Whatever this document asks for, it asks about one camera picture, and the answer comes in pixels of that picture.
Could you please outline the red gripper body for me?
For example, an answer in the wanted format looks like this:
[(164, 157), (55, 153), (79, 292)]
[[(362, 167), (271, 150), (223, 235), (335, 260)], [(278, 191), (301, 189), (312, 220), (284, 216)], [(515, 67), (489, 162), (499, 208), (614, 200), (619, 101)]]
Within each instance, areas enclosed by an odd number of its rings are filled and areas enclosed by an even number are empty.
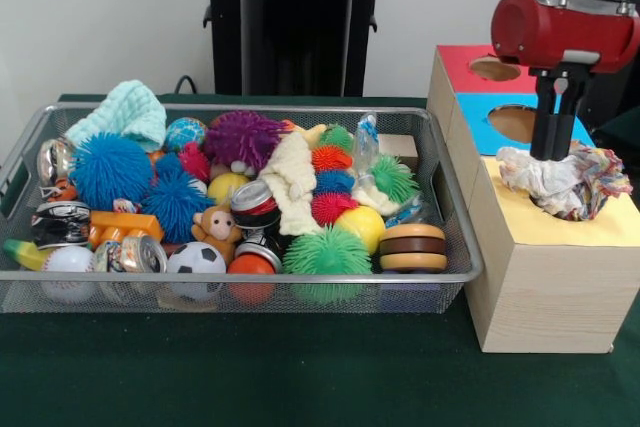
[(503, 61), (536, 69), (561, 63), (594, 73), (625, 67), (639, 47), (639, 16), (621, 14), (614, 2), (500, 0), (491, 21), (491, 42)]

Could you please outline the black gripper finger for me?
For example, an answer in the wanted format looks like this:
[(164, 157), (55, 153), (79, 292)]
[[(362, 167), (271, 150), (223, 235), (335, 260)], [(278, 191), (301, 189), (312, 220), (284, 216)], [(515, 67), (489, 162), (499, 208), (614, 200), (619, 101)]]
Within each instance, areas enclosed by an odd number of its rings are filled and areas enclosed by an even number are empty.
[(586, 81), (584, 79), (560, 78), (556, 80), (556, 86), (562, 92), (559, 110), (553, 114), (555, 130), (551, 159), (563, 160), (569, 153), (573, 126), (585, 94)]
[(536, 79), (536, 94), (538, 102), (530, 154), (534, 158), (548, 158), (547, 135), (556, 102), (554, 80), (549, 77), (538, 76)]

